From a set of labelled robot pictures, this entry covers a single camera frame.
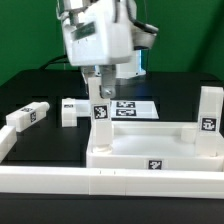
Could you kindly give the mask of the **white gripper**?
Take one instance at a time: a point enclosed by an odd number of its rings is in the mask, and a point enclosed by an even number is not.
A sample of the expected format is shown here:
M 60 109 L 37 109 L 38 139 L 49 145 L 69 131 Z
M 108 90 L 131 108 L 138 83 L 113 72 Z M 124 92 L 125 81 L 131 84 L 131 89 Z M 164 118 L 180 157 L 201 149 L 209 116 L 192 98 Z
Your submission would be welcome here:
M 116 95 L 116 66 L 127 63 L 132 55 L 131 26 L 124 3 L 95 3 L 81 16 L 84 24 L 62 23 L 66 52 L 72 66 L 102 65 L 101 96 Z

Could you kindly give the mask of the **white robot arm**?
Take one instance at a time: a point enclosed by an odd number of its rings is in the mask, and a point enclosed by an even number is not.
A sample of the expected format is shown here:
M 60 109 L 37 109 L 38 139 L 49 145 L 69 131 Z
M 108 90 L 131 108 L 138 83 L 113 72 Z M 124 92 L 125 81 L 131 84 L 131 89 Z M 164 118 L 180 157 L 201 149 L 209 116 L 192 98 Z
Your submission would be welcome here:
M 57 19 L 71 65 L 97 66 L 103 98 L 116 94 L 116 66 L 153 46 L 159 29 L 136 19 L 134 0 L 57 0 Z

